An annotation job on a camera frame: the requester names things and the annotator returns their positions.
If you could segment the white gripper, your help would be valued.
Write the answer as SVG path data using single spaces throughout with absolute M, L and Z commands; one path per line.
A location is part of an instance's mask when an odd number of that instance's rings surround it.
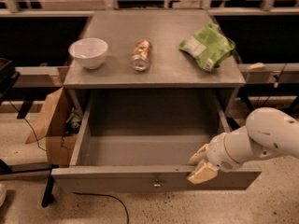
M 197 164 L 187 179 L 193 184 L 207 182 L 218 175 L 218 169 L 223 172 L 232 172 L 241 167 L 228 154 L 225 146 L 225 138 L 228 133 L 221 133 L 211 139 L 209 144 L 201 146 L 190 158 L 189 164 Z M 202 161 L 207 157 L 209 162 Z

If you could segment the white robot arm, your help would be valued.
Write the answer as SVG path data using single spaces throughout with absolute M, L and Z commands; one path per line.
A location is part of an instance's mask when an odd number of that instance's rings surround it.
M 187 179 L 201 184 L 215 178 L 218 171 L 232 172 L 248 161 L 278 156 L 299 158 L 299 122 L 278 109 L 258 108 L 248 115 L 244 126 L 201 146 L 189 159 L 195 169 Z

